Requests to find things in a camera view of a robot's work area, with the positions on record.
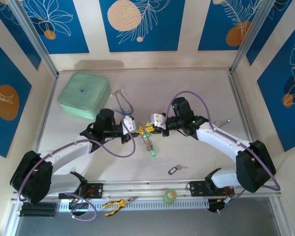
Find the metal grate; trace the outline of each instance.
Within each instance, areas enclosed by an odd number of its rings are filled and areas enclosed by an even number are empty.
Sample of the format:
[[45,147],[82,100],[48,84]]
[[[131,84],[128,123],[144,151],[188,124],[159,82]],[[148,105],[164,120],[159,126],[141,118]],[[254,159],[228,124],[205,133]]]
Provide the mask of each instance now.
[[[110,205],[103,208],[103,205],[108,201],[91,202],[97,211],[106,211],[116,208],[117,205]],[[207,199],[191,199],[191,200],[176,200],[172,204],[165,204],[162,200],[159,201],[135,201],[126,205],[123,210],[177,210],[177,209],[208,209],[209,203]],[[85,205],[84,208],[78,211],[93,210],[92,207]],[[69,203],[60,203],[58,211],[69,211]]]

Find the mint green container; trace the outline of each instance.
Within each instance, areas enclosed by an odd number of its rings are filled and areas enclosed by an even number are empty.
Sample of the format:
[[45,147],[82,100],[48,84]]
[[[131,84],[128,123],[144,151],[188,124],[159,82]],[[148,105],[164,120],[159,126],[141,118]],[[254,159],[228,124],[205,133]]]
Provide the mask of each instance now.
[[95,119],[111,93],[109,80],[87,72],[74,73],[58,97],[65,112]]

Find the key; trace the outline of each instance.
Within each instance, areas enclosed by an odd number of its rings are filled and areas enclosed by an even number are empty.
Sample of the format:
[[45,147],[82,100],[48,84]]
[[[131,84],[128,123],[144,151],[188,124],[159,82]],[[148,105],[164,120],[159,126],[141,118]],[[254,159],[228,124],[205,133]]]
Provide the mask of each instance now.
[[182,165],[176,165],[177,170],[182,170],[182,169],[188,169],[188,167],[186,166],[182,166]]

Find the white table surface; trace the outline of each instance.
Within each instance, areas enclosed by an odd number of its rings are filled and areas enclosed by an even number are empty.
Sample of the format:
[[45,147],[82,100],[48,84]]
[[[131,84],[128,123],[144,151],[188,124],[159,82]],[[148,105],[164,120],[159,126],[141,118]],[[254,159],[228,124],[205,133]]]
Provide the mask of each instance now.
[[[106,76],[112,92],[124,89],[125,97],[134,107],[133,116],[145,124],[149,114],[165,112],[172,97],[182,91],[191,90],[199,94],[207,103],[213,121],[231,122],[222,129],[247,139],[236,107],[236,102],[228,81],[226,71],[203,70],[122,70],[99,71]],[[76,117],[64,112],[57,98],[72,73],[61,73],[55,95],[50,107],[39,151],[55,149],[75,139],[93,120]],[[190,94],[184,95],[195,115],[207,117],[201,102]],[[118,109],[116,98],[110,97],[106,108]],[[121,115],[115,114],[119,123]],[[234,162],[210,145],[184,137],[171,131],[169,137],[152,135],[157,157],[151,157],[145,150],[140,137],[136,138],[137,149],[129,158],[117,158],[109,155],[103,148],[92,154],[79,157],[62,167],[56,174],[77,171],[89,181],[131,181],[131,180],[169,180],[204,178],[218,167],[234,168]],[[132,142],[121,145],[120,139],[112,140],[106,147],[114,153],[126,155],[132,151]],[[168,170],[177,164],[187,166],[173,175]]]

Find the yellow pliers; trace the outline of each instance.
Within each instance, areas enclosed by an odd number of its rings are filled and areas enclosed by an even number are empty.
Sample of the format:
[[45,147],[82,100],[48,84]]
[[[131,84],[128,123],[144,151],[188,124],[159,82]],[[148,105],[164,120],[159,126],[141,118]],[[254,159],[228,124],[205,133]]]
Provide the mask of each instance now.
[[132,197],[132,198],[128,198],[126,200],[124,199],[121,199],[120,201],[118,202],[109,202],[109,203],[106,203],[103,205],[103,208],[106,208],[107,206],[109,205],[114,205],[114,204],[120,204],[120,206],[118,206],[117,209],[115,209],[113,212],[110,212],[110,213],[107,213],[105,214],[106,216],[111,216],[113,214],[115,214],[117,211],[119,211],[121,208],[125,208],[126,205],[134,200],[136,200],[138,197]]

